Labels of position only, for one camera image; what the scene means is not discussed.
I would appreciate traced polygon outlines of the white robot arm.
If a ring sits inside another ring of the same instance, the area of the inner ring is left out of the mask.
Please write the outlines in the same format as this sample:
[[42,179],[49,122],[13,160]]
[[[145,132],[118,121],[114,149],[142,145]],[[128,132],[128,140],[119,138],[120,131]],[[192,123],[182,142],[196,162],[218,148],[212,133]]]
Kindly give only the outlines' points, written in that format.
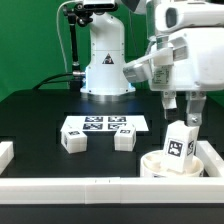
[[162,93],[165,117],[176,110],[176,93],[186,93],[186,122],[202,124],[208,91],[224,90],[224,5],[206,0],[129,0],[132,12],[147,19],[147,53],[124,61],[124,26],[108,11],[124,0],[84,0],[93,13],[91,62],[84,91],[120,95],[134,82],[148,81]]

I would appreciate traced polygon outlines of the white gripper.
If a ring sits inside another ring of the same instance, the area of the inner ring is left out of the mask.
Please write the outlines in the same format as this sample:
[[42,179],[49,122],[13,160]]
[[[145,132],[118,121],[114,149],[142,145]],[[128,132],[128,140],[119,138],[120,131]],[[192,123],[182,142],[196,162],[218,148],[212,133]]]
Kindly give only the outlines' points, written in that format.
[[175,91],[191,91],[186,93],[186,122],[200,126],[204,91],[224,89],[224,28],[184,28],[169,36],[168,46],[173,50],[173,64],[159,66],[157,59],[151,61],[150,89],[163,91],[166,120],[175,120],[178,114]]

